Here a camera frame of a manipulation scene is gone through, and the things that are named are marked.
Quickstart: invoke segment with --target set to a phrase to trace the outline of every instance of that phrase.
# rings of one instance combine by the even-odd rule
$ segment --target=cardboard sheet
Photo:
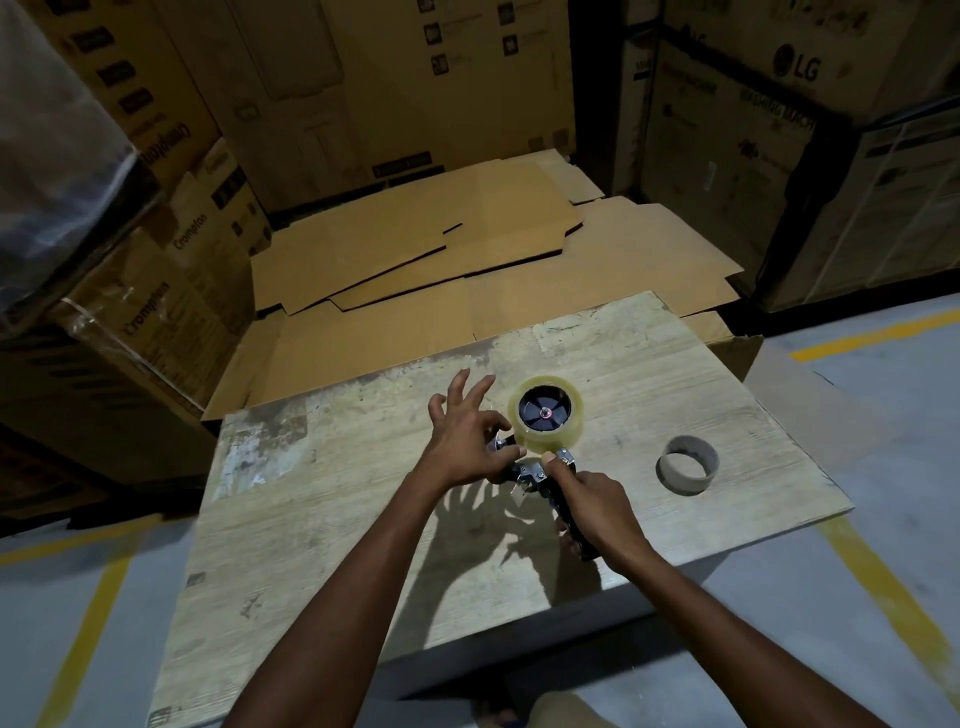
[[[344,313],[326,301],[251,327],[205,420],[473,341],[462,279]]]
[[[204,418],[221,419],[645,290],[679,315],[736,299],[725,277],[739,266],[666,208],[624,198],[564,205],[577,210],[584,225],[566,238],[562,255],[349,311],[326,301],[256,322]]]
[[[660,205],[623,197],[577,209],[564,254],[468,279],[477,339],[652,290],[678,316],[735,301],[741,268]]]
[[[507,161],[536,164],[550,178],[550,181],[557,185],[560,193],[574,205],[599,200],[604,196],[603,190],[594,184],[580,167],[570,164],[556,149],[544,149],[541,152],[510,157]]]
[[[563,249],[564,235],[580,225],[581,217],[537,164],[502,161],[478,167],[484,169],[478,170],[478,188],[472,193],[476,197],[469,204],[459,199],[462,190],[444,185],[450,207],[460,215],[456,222],[445,218],[453,225],[460,224],[443,236],[445,250],[354,286],[334,296],[333,302],[347,311],[444,280]],[[432,179],[442,181],[450,176]]]
[[[252,260],[257,310],[282,304],[294,314],[363,280],[479,236],[491,202],[516,174],[505,162],[475,164],[390,187],[299,220]],[[543,178],[541,186],[549,185]]]

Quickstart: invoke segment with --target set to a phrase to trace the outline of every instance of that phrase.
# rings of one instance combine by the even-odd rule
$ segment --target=cardboard tape core
[[[704,474],[692,477],[681,473],[667,455],[686,455],[696,460],[704,469]],[[657,460],[657,475],[667,488],[682,496],[696,496],[707,489],[711,480],[720,469],[720,455],[706,440],[693,435],[679,435],[666,444],[663,454]]]

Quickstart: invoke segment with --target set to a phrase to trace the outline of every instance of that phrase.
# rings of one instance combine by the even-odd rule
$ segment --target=yellow stripe
[[[960,713],[960,670],[953,660],[953,647],[937,623],[927,616],[847,518],[841,516],[818,527],[860,586],[874,599],[890,626]]]
[[[97,649],[104,627],[107,626],[113,602],[127,575],[127,567],[136,554],[143,536],[142,531],[131,533],[116,545],[113,559],[104,569],[97,591],[86,607],[84,621],[80,624],[73,646],[70,647],[70,652],[60,666],[57,679],[47,695],[43,711],[36,721],[36,728],[57,728],[70,716],[74,701],[77,699],[77,692],[84,681],[86,669],[90,665],[90,660],[93,659],[93,653]]]
[[[881,344],[884,341],[894,339],[905,339],[908,336],[916,336],[924,331],[930,331],[932,328],[948,326],[950,324],[960,324],[960,308],[952,308],[949,311],[938,313],[933,316],[927,316],[925,319],[916,321],[907,321],[902,324],[893,324],[887,328],[881,328],[869,333],[861,333],[856,336],[847,336],[836,341],[828,341],[808,349],[800,349],[793,352],[791,356],[797,361],[812,361],[822,359],[825,356],[835,356],[838,353],[852,352],[863,347],[871,347],[874,344]]]
[[[120,536],[128,536],[136,533],[148,531],[163,521],[159,513],[152,516],[145,516],[135,521],[127,521],[109,525],[105,528],[98,528],[95,531],[83,531],[76,536],[71,536],[58,541],[51,541],[47,544],[38,544],[37,546],[26,546],[10,553],[0,553],[0,567],[6,567],[10,564],[19,564],[32,559],[42,559],[47,556],[56,556],[77,546],[88,546],[101,541],[108,541]]]
[[[852,352],[884,341],[916,336],[933,328],[960,324],[960,308],[953,308],[916,321],[894,324],[877,331],[848,336],[819,346],[792,352],[797,361],[813,361],[838,353]],[[927,674],[944,691],[953,708],[960,713],[960,667],[953,646],[943,630],[924,611],[910,591],[883,563],[844,516],[820,523],[827,537],[853,577],[876,603],[890,626],[913,652]]]

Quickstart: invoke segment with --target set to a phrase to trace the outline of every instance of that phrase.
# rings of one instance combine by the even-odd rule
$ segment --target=table
[[[650,292],[228,416],[151,712],[223,716],[359,540],[427,442],[426,402],[463,366],[496,372],[490,406],[536,374],[584,399],[578,466],[620,480],[654,547],[702,579],[731,550],[849,510],[810,457]],[[698,496],[665,488],[666,442],[720,453]],[[397,696],[649,611],[602,561],[557,543],[549,507],[489,483],[451,492],[403,588],[373,691]]]

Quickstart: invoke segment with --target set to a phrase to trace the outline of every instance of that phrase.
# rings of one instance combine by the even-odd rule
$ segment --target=gray floor
[[[795,351],[953,308],[960,308],[960,297],[798,331],[776,343]],[[960,326],[953,325],[804,364],[896,429],[876,451],[828,470],[856,504],[856,529],[953,644],[960,644],[958,361]],[[0,554],[70,535],[54,525],[0,541]],[[191,541],[192,522],[148,534],[62,725],[143,724]],[[36,725],[111,548],[93,544],[0,568],[5,726]],[[960,725],[944,688],[817,529],[733,554],[706,586],[891,725]],[[960,690],[960,671],[952,675]],[[543,691],[574,690],[624,728],[741,724],[656,618],[514,667],[507,684],[521,709]],[[455,701],[428,707],[442,716],[432,724],[465,722],[464,706]],[[368,722],[385,724],[382,711],[392,709],[371,705]],[[396,724],[396,717],[387,722]],[[407,722],[423,724],[425,715],[414,711]]]

